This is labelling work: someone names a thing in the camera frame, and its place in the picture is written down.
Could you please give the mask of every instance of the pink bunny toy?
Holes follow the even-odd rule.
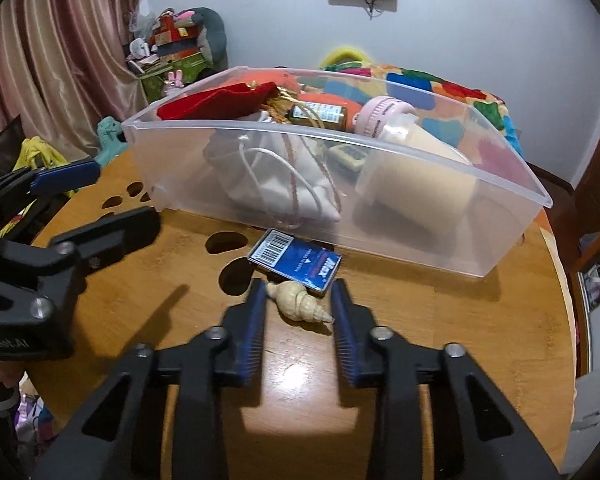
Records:
[[[182,82],[182,70],[176,72],[175,85],[176,88],[184,88],[184,83]]]
[[[167,81],[165,81],[164,87],[162,88],[162,96],[167,97],[173,95],[179,92],[181,88],[184,88],[184,83],[182,82],[182,70],[178,70],[175,74],[169,72]]]

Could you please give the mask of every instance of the seashell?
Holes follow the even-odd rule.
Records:
[[[280,312],[293,321],[333,323],[333,317],[323,310],[313,296],[307,293],[302,283],[275,284],[269,282],[267,283],[267,295],[276,301]]]

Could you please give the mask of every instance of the small green object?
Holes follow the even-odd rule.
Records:
[[[193,83],[198,74],[203,68],[210,68],[211,65],[206,62],[205,58],[199,52],[193,54],[193,56],[185,57],[171,63],[165,63],[157,66],[146,74],[138,76],[138,79],[142,82],[142,88],[144,94],[150,103],[162,99],[162,89],[164,83],[167,81],[167,74],[169,72],[176,72],[176,70],[182,70],[182,82],[185,85]]]
[[[504,120],[500,115],[497,103],[485,103],[483,101],[476,101],[474,103],[474,107],[482,115],[484,115],[489,120],[489,122],[493,124],[493,126],[496,127],[496,130],[500,132],[504,130]]]
[[[361,68],[362,63],[359,61],[347,61],[344,63],[337,63],[335,65],[329,65],[322,68],[322,70],[326,70],[327,72],[340,72],[342,70],[346,70],[347,68]]]

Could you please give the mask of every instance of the white fabric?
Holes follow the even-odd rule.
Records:
[[[258,112],[242,120],[272,122]],[[218,131],[204,149],[224,191],[237,203],[276,218],[337,222],[340,200],[317,155],[317,142],[277,132]]]

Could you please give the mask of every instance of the teal plush toy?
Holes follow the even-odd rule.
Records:
[[[95,160],[101,168],[104,168],[117,155],[126,150],[128,144],[118,140],[118,135],[121,133],[122,124],[113,117],[105,117],[98,123],[98,138],[102,148],[95,156]]]
[[[174,16],[174,26],[192,27],[199,25],[198,48],[202,56],[211,64],[220,62],[226,54],[226,34],[220,14],[206,7],[183,10]]]

